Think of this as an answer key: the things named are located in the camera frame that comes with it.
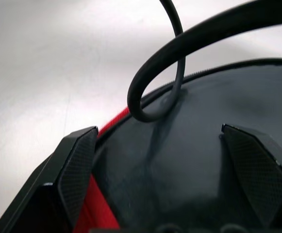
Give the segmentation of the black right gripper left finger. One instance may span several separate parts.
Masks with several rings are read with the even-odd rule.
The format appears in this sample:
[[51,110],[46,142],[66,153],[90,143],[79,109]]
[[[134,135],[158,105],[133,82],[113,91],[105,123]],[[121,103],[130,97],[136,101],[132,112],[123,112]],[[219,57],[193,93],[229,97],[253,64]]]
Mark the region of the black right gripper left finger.
[[0,218],[0,233],[72,233],[92,171],[96,126],[65,136]]

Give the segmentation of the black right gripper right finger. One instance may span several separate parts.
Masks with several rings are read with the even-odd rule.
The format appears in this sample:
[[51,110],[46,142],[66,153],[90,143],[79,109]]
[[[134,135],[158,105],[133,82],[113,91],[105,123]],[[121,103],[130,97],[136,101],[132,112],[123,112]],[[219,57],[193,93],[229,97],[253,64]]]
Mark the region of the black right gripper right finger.
[[282,229],[282,148],[255,129],[224,124],[221,131],[239,184],[260,223]]

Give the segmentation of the black and red case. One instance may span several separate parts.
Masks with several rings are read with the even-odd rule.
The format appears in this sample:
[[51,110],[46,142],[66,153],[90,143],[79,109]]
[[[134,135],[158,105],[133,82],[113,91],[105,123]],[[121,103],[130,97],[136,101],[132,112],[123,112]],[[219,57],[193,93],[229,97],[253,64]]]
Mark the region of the black and red case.
[[282,59],[187,76],[176,106],[156,122],[118,115],[99,134],[73,233],[282,232],[263,227],[251,208],[224,124],[268,134],[282,148]]

